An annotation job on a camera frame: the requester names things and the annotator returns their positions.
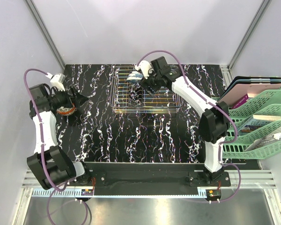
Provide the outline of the orange patterned bowl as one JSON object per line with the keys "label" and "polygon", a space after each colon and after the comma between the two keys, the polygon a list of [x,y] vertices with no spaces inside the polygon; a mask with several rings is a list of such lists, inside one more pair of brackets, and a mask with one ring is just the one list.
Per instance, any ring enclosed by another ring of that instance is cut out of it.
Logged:
{"label": "orange patterned bowl", "polygon": [[60,107],[57,109],[57,113],[62,116],[70,116],[76,111],[76,107],[72,106],[71,108]]}

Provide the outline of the blue white floral bowl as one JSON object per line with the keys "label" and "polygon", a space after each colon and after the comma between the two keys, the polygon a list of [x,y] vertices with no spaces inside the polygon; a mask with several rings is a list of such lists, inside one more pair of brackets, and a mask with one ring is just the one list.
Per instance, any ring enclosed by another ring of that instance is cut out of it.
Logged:
{"label": "blue white floral bowl", "polygon": [[128,83],[139,83],[142,81],[143,77],[144,76],[142,73],[139,73],[138,71],[133,71],[128,75],[126,81]]}

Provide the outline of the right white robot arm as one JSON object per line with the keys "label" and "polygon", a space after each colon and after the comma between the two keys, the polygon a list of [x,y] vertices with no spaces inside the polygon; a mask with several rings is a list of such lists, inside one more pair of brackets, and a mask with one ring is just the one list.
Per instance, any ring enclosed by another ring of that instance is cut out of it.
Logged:
{"label": "right white robot arm", "polygon": [[142,60],[135,65],[135,70],[143,75],[140,85],[148,94],[154,95],[166,87],[200,116],[198,131],[205,142],[206,153],[204,169],[198,178],[209,186],[215,185],[224,172],[221,147],[230,125],[228,105],[205,95],[186,77],[182,66],[172,68],[164,57],[151,62]]}

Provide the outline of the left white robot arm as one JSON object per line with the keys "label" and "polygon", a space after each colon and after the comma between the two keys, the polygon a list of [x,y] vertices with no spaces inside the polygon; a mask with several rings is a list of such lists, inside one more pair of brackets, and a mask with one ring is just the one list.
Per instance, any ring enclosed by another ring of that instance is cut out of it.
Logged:
{"label": "left white robot arm", "polygon": [[27,158],[27,165],[45,190],[54,185],[75,179],[85,186],[92,174],[84,162],[73,162],[58,146],[56,115],[69,116],[88,98],[71,87],[66,91],[50,88],[43,83],[31,87],[30,118],[36,127],[34,154]]}

